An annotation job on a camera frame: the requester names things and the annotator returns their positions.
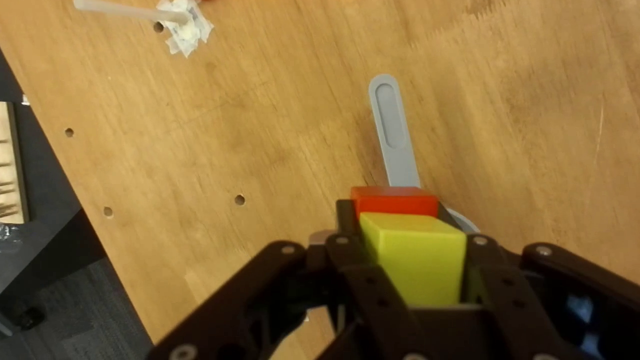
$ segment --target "orange block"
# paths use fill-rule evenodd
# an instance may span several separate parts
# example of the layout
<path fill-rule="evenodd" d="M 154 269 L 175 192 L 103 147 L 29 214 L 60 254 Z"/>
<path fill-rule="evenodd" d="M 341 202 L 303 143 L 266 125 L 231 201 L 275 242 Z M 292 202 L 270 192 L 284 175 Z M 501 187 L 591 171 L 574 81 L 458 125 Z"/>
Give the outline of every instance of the orange block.
<path fill-rule="evenodd" d="M 422 188 L 382 188 L 356 187 L 353 188 L 359 218 L 362 213 L 387 214 L 422 214 L 439 218 L 439 199 Z"/>

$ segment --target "yellow block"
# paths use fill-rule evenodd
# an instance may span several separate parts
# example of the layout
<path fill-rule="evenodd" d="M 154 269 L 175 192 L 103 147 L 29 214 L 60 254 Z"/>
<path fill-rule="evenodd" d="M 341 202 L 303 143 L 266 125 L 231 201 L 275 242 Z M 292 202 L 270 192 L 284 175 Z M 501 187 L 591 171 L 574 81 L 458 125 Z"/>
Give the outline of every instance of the yellow block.
<path fill-rule="evenodd" d="M 466 235 L 433 216 L 362 213 L 361 228 L 376 262 L 412 308 L 460 301 Z"/>

